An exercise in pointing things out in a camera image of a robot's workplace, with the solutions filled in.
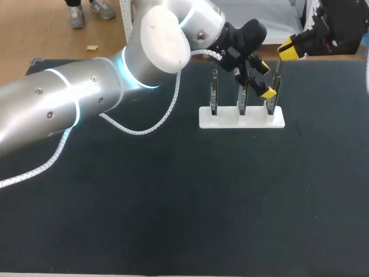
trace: white cable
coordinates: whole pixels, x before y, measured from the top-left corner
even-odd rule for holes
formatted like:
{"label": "white cable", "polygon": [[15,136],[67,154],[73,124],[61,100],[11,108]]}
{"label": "white cable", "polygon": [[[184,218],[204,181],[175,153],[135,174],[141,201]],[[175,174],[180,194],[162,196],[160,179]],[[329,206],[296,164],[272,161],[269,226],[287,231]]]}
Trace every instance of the white cable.
{"label": "white cable", "polygon": [[43,164],[42,166],[39,166],[38,168],[36,168],[34,170],[31,170],[31,171],[27,172],[27,173],[18,175],[18,176],[13,177],[13,178],[6,179],[4,181],[0,181],[0,189],[4,188],[6,186],[14,185],[16,183],[25,181],[27,179],[30,179],[30,178],[32,178],[34,176],[37,176],[37,175],[41,174],[42,172],[48,170],[57,161],[60,154],[62,153],[63,148],[65,146],[65,143],[67,142],[67,139],[69,137],[69,134],[70,134],[71,130],[72,130],[72,128],[69,128],[69,129],[64,131],[63,136],[62,136],[62,138],[59,142],[57,150],[55,151],[53,156],[45,164]]}
{"label": "white cable", "polygon": [[[211,51],[211,50],[195,50],[195,51],[192,51],[191,56],[195,56],[195,55],[208,55],[210,57],[213,57],[214,59],[217,59],[218,61],[221,61],[221,59],[222,59],[222,56],[220,54],[218,54],[214,51]],[[114,127],[118,128],[119,130],[121,130],[121,131],[123,131],[127,134],[132,134],[134,136],[143,136],[145,134],[149,134],[149,133],[154,132],[157,128],[159,128],[168,119],[168,117],[172,113],[172,110],[173,110],[173,108],[175,106],[175,103],[177,102],[177,98],[178,98],[179,87],[180,87],[180,75],[181,75],[181,72],[178,72],[177,73],[176,84],[175,84],[174,96],[173,96],[172,102],[169,106],[169,109],[164,114],[162,119],[159,120],[159,122],[157,124],[155,124],[154,126],[152,126],[151,128],[149,128],[147,130],[143,130],[143,131],[134,131],[134,130],[130,130],[130,129],[122,126],[121,124],[117,123],[117,121],[115,121],[111,117],[107,116],[106,114],[100,114],[100,116],[102,118],[104,118],[107,122],[112,124]]]}
{"label": "white cable", "polygon": [[[193,55],[208,55],[208,56],[211,56],[211,57],[217,59],[218,61],[220,61],[221,58],[222,58],[220,54],[218,54],[214,51],[210,51],[210,50],[196,50],[196,51],[193,51],[191,53],[191,55],[192,56]],[[165,122],[165,120],[167,120],[167,118],[169,117],[170,113],[172,112],[172,110],[174,108],[175,103],[177,102],[178,92],[179,92],[179,85],[180,85],[180,75],[181,75],[181,72],[179,72],[177,74],[174,96],[173,96],[173,100],[172,100],[172,103],[169,106],[168,111],[165,113],[163,118],[157,124],[155,124],[153,127],[151,127],[150,129],[145,130],[145,131],[140,131],[140,132],[132,131],[132,130],[129,130],[129,129],[123,127],[122,125],[120,125],[119,123],[117,123],[116,121],[114,121],[113,119],[108,117],[106,114],[100,114],[100,116],[102,118],[104,118],[106,121],[108,121],[109,123],[113,124],[119,130],[121,130],[123,132],[126,132],[128,134],[144,135],[144,134],[148,134],[148,133],[151,133],[151,132],[155,131],[157,128],[159,128]],[[30,178],[32,178],[34,176],[37,176],[37,175],[41,174],[42,172],[48,170],[57,161],[60,154],[62,153],[72,128],[69,128],[69,129],[64,131],[64,134],[63,134],[63,136],[62,136],[62,138],[59,142],[57,150],[55,151],[53,156],[45,164],[43,164],[42,166],[40,166],[40,167],[38,167],[34,170],[31,170],[31,171],[27,172],[27,173],[18,175],[18,176],[13,177],[13,178],[6,179],[4,181],[0,181],[0,189],[4,188],[6,186],[14,185],[16,183],[25,181],[27,179],[30,179]]]}
{"label": "white cable", "polygon": [[117,121],[115,121],[114,119],[110,118],[106,114],[100,114],[100,116],[102,118],[104,118],[107,122],[109,122],[110,124],[112,124],[114,127],[118,128],[119,130],[121,130],[121,131],[123,131],[123,132],[125,132],[127,134],[132,134],[134,136],[143,136],[145,134],[149,134],[149,133],[154,132],[157,128],[159,128],[167,120],[167,118],[172,113],[172,110],[173,110],[173,108],[175,106],[175,103],[177,102],[177,98],[178,98],[179,85],[180,85],[180,75],[181,75],[181,72],[178,72],[177,73],[176,83],[175,83],[174,96],[173,96],[172,102],[171,102],[171,104],[169,106],[169,109],[164,114],[164,116],[161,118],[161,120],[159,120],[159,122],[157,124],[155,124],[154,126],[152,126],[150,129],[147,129],[147,130],[144,130],[144,131],[133,131],[133,130],[130,130],[128,128],[125,128],[121,124],[117,123]]}

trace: glowing blue light ring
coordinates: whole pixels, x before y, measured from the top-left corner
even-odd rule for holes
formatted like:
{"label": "glowing blue light ring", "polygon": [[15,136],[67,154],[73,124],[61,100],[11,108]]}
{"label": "glowing blue light ring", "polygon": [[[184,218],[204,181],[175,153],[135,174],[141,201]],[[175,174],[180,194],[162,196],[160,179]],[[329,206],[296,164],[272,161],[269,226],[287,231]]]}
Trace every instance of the glowing blue light ring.
{"label": "glowing blue light ring", "polygon": [[149,88],[149,89],[152,89],[152,88],[158,88],[159,86],[151,87],[151,86],[149,86],[149,85],[145,85],[145,84],[141,83],[140,81],[138,81],[138,80],[137,80],[137,79],[132,75],[131,71],[129,71],[129,69],[128,69],[128,67],[127,67],[127,64],[126,64],[126,59],[125,59],[125,52],[126,52],[126,48],[127,48],[127,47],[125,47],[125,48],[123,49],[123,52],[122,52],[122,63],[123,63],[123,68],[126,70],[126,73],[127,73],[127,76],[125,76],[125,77],[127,77],[127,78],[129,78],[129,79],[133,80],[136,84],[140,85],[140,86],[141,86],[141,87],[143,87],[143,88]]}
{"label": "glowing blue light ring", "polygon": [[191,8],[190,12],[188,13],[188,15],[184,18],[184,20],[182,20],[182,22],[179,24],[179,27],[182,29],[187,22],[190,20],[190,18],[194,15],[195,13],[195,9]]}
{"label": "glowing blue light ring", "polygon": [[[68,89],[72,89],[73,86],[69,83],[69,81],[67,80],[67,78],[64,77],[64,75],[62,73],[58,72],[55,69],[46,69],[45,71],[53,72],[60,79],[62,79],[62,81],[65,83],[65,85],[67,86]],[[78,124],[78,122],[80,121],[80,117],[81,117],[80,103],[78,102],[78,99],[77,98],[75,98],[74,104],[76,105],[76,121],[74,121],[74,124],[73,124],[72,127],[75,127]]]}

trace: dark table surface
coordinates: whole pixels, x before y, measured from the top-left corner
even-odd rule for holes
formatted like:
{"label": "dark table surface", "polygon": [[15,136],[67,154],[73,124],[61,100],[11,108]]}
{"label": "dark table surface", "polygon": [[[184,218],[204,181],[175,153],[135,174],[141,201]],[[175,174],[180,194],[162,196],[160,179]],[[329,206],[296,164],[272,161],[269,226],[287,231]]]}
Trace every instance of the dark table surface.
{"label": "dark table surface", "polygon": [[[0,190],[0,272],[367,276],[365,63],[286,64],[280,130],[201,130],[214,67],[184,70],[158,131],[80,122],[51,169]],[[174,80],[110,116],[148,128],[173,90]],[[237,91],[221,71],[220,104]],[[1,159],[1,179],[45,162],[59,138]]]}

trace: gray sneaker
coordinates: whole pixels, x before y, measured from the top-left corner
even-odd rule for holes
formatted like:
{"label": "gray sneaker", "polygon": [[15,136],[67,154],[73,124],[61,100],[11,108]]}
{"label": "gray sneaker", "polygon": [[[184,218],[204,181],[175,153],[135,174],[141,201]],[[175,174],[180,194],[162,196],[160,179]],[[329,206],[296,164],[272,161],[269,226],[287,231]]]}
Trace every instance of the gray sneaker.
{"label": "gray sneaker", "polygon": [[112,19],[115,17],[115,13],[108,4],[107,0],[93,0],[90,4],[90,9],[99,12],[103,19]]}
{"label": "gray sneaker", "polygon": [[81,29],[84,26],[82,6],[68,7],[69,23],[72,29]]}

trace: metal shaft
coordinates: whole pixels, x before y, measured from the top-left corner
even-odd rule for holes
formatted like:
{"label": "metal shaft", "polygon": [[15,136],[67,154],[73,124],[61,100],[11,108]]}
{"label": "metal shaft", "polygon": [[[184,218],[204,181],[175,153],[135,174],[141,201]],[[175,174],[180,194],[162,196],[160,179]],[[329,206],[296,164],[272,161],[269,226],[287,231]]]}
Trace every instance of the metal shaft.
{"label": "metal shaft", "polygon": [[274,74],[274,79],[272,83],[272,88],[277,92],[277,95],[272,97],[271,99],[266,100],[266,108],[268,110],[269,115],[274,115],[274,111],[277,106],[278,97],[282,85],[281,72],[283,69],[284,62],[280,59],[277,64],[276,72]]}

